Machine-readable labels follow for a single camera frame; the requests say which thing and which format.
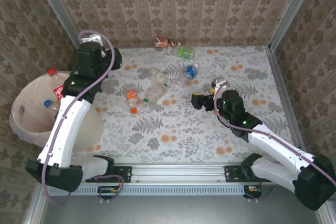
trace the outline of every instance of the trash bin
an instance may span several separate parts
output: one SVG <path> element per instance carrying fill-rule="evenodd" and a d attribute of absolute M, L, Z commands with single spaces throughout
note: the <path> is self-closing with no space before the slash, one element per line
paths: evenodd
<path fill-rule="evenodd" d="M 60 72 L 64 81 L 68 73 Z M 18 137 L 28 143 L 44 147 L 49 139 L 54 123 L 50 120 L 44 101 L 55 101 L 51 89 L 51 78 L 44 74 L 22 89 L 12 105 L 10 126 Z M 82 152 L 93 147 L 103 132 L 102 120 L 93 106 L 85 115 L 79 128 L 73 152 Z"/>

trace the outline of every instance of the patterned wallpaper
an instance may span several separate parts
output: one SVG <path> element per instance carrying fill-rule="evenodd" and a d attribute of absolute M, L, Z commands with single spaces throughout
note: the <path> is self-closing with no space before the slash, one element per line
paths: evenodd
<path fill-rule="evenodd" d="M 77 31 L 94 29 L 118 46 L 267 44 L 290 0 L 61 0 Z"/>
<path fill-rule="evenodd" d="M 13 134 L 8 117 L 20 90 L 49 67 L 68 69 L 74 47 L 47 0 L 0 0 L 0 223 L 20 223 L 35 181 L 25 172 L 39 151 Z"/>
<path fill-rule="evenodd" d="M 308 150 L 336 167 L 336 0 L 304 0 L 276 55 Z"/>

